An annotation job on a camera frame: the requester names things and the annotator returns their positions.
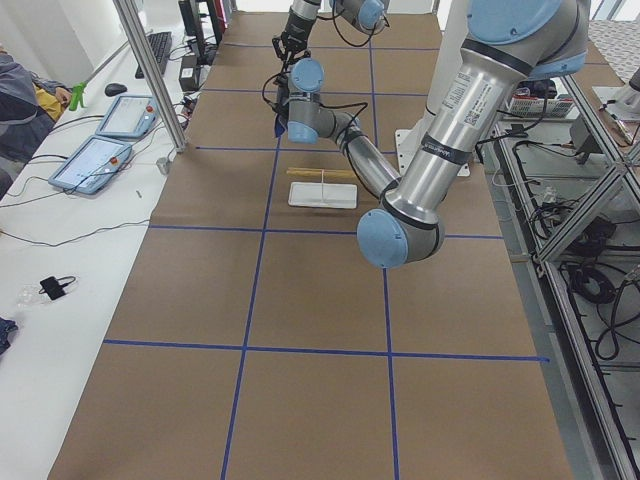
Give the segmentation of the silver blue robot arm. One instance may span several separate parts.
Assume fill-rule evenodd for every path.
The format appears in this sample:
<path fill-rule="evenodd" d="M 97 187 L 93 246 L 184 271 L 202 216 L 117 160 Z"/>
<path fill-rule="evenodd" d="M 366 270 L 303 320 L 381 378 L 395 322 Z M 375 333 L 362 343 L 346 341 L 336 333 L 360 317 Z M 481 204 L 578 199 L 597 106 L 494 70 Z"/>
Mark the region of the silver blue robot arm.
<path fill-rule="evenodd" d="M 378 35 L 388 26 L 386 13 L 389 1 L 381 0 L 345 0 L 331 1 L 331 14 L 322 17 L 323 21 L 331 21 L 338 36 L 349 46 L 360 48 L 367 45 L 373 36 Z M 320 1 L 295 0 L 288 10 L 288 18 L 284 30 L 274 36 L 272 44 L 277 58 L 282 62 L 281 71 L 303 58 L 310 56 L 308 41 L 321 7 Z M 347 40 L 336 23 L 343 18 L 349 25 L 365 35 L 359 44 Z"/>
<path fill-rule="evenodd" d="M 396 171 L 355 117 L 324 106 L 324 70 L 307 52 L 315 1 L 296 1 L 282 33 L 285 50 L 277 112 L 294 143 L 332 140 L 379 202 L 357 226 L 363 256 L 395 268 L 434 255 L 444 241 L 437 209 L 495 114 L 517 85 L 569 75 L 585 62 L 586 1 L 464 1 L 446 34 L 463 32 L 457 66 L 408 168 Z"/>

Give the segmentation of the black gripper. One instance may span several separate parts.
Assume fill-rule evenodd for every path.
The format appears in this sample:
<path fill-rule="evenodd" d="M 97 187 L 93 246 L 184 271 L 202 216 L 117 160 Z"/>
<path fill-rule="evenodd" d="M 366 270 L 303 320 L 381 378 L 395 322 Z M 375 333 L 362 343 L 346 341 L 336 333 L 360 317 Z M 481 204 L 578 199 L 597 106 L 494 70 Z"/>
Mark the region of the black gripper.
<path fill-rule="evenodd" d="M 298 61 L 310 57 L 307 40 L 287 32 L 274 36 L 272 45 L 277 58 L 282 62 L 281 73 L 289 71 Z"/>

